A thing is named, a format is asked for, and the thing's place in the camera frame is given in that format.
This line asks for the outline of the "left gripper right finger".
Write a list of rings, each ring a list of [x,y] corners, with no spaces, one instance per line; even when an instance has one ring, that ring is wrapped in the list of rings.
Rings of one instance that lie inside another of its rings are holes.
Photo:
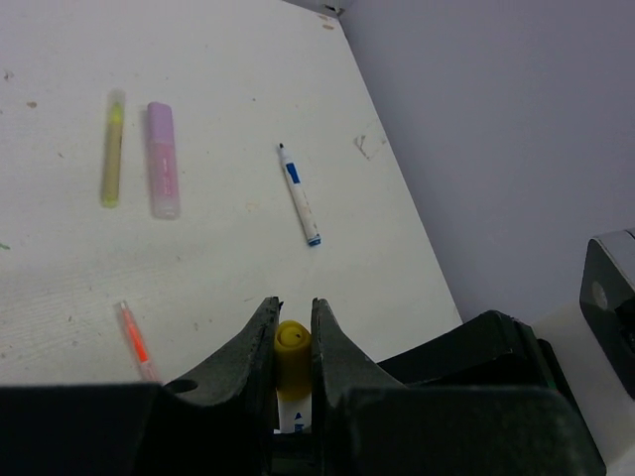
[[[343,475],[354,454],[350,442],[351,398],[404,387],[341,329],[331,306],[316,297],[311,315],[312,433],[321,475]]]

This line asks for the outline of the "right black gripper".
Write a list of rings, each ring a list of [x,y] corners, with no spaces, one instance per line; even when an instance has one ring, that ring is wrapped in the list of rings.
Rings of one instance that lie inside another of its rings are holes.
[[[529,325],[497,310],[485,311],[379,366],[411,387],[535,386],[566,391],[551,345]]]

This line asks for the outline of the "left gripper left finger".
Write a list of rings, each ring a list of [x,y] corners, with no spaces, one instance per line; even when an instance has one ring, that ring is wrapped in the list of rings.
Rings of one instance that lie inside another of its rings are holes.
[[[266,297],[245,326],[165,386],[169,448],[201,474],[268,475],[275,419],[274,340],[280,300]]]

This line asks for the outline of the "yellow white marker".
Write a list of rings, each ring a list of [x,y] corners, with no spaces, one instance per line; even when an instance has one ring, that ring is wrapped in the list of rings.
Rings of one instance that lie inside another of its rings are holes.
[[[312,337],[299,322],[279,324],[274,341],[280,433],[307,430],[312,424]]]

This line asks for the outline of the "red slim pen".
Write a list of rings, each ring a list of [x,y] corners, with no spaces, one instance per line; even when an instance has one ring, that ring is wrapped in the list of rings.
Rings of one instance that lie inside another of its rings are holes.
[[[126,301],[120,301],[115,305],[115,308],[123,335],[141,378],[146,382],[160,383],[158,371],[130,307]]]

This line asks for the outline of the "blue white marker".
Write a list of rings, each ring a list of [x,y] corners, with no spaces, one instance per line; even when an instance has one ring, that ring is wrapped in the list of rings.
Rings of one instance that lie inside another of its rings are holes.
[[[307,243],[310,247],[318,246],[321,243],[321,236],[318,232],[316,219],[304,191],[297,165],[283,143],[280,143],[278,146],[278,154]]]

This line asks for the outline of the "pink highlighter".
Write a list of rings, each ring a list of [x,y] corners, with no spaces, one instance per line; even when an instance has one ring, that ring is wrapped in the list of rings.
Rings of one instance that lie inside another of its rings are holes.
[[[177,219],[181,213],[181,201],[172,108],[164,103],[151,102],[146,119],[153,215],[159,219]]]

